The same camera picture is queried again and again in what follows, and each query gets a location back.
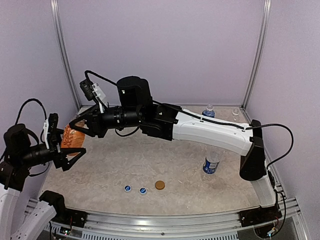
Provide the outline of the orange juice bottle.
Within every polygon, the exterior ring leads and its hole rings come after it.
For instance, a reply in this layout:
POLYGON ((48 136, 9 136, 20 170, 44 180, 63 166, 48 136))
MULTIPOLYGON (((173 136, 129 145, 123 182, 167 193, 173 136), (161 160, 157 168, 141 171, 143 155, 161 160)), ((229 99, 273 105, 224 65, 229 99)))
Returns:
POLYGON ((75 129, 72 129, 68 124, 64 128, 62 142, 60 146, 63 149, 82 148, 84 141, 85 141, 85 134, 75 129))

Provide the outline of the white blue bottle cap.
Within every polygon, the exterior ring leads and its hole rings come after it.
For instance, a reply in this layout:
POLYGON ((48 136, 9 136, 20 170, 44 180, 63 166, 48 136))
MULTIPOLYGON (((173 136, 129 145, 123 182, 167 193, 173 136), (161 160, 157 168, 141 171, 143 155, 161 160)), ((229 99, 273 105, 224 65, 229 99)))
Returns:
POLYGON ((124 191, 125 191, 126 193, 130 192, 131 190, 132 190, 132 187, 131 187, 130 185, 126 185, 126 186, 124 187, 124 191))
POLYGON ((141 187, 141 188, 139 189, 139 193, 140 193, 141 195, 145 195, 145 194, 147 193, 147 189, 146 189, 145 187, 141 187))

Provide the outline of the gold juice bottle cap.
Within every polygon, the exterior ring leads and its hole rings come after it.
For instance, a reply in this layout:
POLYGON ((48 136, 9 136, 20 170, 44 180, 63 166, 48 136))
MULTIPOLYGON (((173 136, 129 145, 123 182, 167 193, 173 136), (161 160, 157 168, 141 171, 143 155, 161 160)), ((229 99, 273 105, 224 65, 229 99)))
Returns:
POLYGON ((163 190, 164 188, 165 188, 165 182, 164 181, 162 181, 162 180, 158 180, 158 181, 156 181, 155 182, 155 188, 157 189, 157 190, 163 190))

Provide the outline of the blue label water bottle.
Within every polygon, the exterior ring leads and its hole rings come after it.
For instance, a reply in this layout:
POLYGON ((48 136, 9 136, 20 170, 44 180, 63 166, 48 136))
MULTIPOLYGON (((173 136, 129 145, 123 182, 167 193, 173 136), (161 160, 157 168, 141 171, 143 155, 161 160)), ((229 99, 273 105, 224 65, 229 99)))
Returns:
POLYGON ((208 104, 202 111, 202 115, 210 118, 215 118, 214 106, 212 104, 208 104))

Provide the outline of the Pepsi water bottle blue cap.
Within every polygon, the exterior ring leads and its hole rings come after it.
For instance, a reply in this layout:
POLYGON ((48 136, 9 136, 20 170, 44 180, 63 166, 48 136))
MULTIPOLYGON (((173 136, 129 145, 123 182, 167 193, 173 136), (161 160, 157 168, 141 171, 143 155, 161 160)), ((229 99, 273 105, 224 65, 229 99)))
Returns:
POLYGON ((226 150, 214 146, 207 147, 202 170, 208 175, 214 174, 225 158, 226 150))

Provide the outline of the clear plastic bottle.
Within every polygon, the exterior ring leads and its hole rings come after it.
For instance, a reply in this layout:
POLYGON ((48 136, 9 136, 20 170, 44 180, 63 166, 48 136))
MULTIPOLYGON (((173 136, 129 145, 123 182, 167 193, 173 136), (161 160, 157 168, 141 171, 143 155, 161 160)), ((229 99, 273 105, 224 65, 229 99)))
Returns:
POLYGON ((240 109, 238 107, 232 110, 232 118, 235 123, 240 122, 240 109))

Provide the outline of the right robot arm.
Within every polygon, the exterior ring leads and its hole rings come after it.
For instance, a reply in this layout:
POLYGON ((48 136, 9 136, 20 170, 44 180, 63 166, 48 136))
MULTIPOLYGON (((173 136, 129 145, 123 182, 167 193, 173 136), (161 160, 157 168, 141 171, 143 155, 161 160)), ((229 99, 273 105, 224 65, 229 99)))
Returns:
POLYGON ((252 184, 260 207, 256 218, 266 222, 275 212, 276 190, 267 172, 261 123, 233 123, 196 114, 178 105, 153 100, 149 83, 138 76, 115 83, 120 105, 109 107, 104 94, 88 77, 80 87, 94 106, 82 112, 69 126, 90 137, 103 138, 108 130, 137 127, 147 136, 168 141, 190 141, 218 147, 240 156, 239 175, 252 184))

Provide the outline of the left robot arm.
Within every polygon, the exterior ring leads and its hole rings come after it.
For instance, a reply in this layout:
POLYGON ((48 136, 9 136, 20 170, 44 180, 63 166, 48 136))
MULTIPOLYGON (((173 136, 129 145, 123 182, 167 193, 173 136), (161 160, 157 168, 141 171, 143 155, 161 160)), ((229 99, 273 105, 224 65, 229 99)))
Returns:
POLYGON ((32 167, 53 162, 54 166, 68 171, 85 153, 83 147, 62 148, 62 134, 58 129, 58 114, 51 113, 45 120, 44 143, 31 145, 30 137, 39 141, 34 132, 25 124, 17 123, 4 134, 6 149, 4 160, 0 164, 0 238, 2 240, 35 240, 51 221, 70 227, 83 227, 87 214, 84 211, 66 208, 64 197, 46 190, 27 218, 12 232, 14 211, 18 198, 23 191, 27 177, 31 177, 32 167))

